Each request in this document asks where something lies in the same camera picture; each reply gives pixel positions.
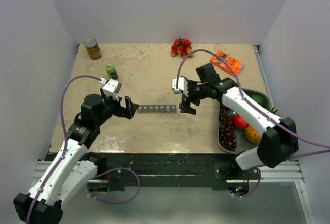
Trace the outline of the green lidded pill bottle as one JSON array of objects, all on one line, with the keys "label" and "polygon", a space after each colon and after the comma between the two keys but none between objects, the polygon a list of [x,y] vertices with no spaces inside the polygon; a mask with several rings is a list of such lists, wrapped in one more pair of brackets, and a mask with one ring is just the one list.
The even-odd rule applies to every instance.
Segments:
[{"label": "green lidded pill bottle", "polygon": [[105,65],[105,70],[110,79],[118,80],[117,70],[113,63],[107,63]]}]

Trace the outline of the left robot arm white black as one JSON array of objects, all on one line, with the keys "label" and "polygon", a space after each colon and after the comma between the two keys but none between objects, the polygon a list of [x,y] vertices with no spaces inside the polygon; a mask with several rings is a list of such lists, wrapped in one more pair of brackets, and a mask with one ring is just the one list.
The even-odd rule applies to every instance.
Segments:
[{"label": "left robot arm white black", "polygon": [[132,119],[138,104],[102,90],[84,98],[81,112],[69,127],[68,139],[39,181],[28,193],[19,193],[13,203],[20,221],[25,223],[59,223],[63,209],[73,196],[92,178],[106,175],[105,159],[87,153],[100,134],[100,126],[113,116]]}]

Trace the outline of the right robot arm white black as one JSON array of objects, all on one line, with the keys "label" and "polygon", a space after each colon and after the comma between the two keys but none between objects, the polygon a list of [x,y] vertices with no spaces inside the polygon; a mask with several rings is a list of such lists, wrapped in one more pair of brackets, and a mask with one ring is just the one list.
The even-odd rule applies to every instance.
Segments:
[{"label": "right robot arm white black", "polygon": [[208,63],[196,69],[199,81],[186,77],[176,77],[171,87],[175,94],[182,94],[179,108],[183,113],[196,114],[190,105],[199,105],[205,98],[211,98],[229,107],[251,125],[261,137],[258,147],[246,150],[235,157],[235,163],[229,168],[231,176],[242,179],[248,169],[267,166],[275,168],[298,151],[295,137],[296,124],[287,117],[280,118],[252,100],[230,78],[221,79],[212,64]]}]

